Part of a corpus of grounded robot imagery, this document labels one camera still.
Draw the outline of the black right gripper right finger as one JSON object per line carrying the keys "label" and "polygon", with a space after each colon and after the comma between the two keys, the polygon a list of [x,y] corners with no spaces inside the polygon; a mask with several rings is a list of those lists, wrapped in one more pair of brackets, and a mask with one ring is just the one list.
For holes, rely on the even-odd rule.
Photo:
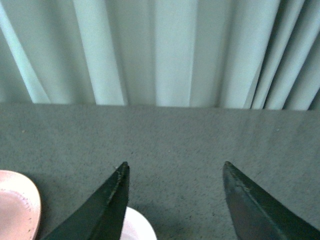
{"label": "black right gripper right finger", "polygon": [[294,214],[231,162],[223,166],[225,199],[239,240],[318,240],[320,231]]}

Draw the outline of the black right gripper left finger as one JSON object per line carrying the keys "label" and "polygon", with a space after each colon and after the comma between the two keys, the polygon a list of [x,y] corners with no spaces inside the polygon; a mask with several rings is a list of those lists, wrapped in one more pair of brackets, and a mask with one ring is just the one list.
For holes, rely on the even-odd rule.
{"label": "black right gripper left finger", "polygon": [[119,240],[129,201],[130,167],[124,161],[45,240]]}

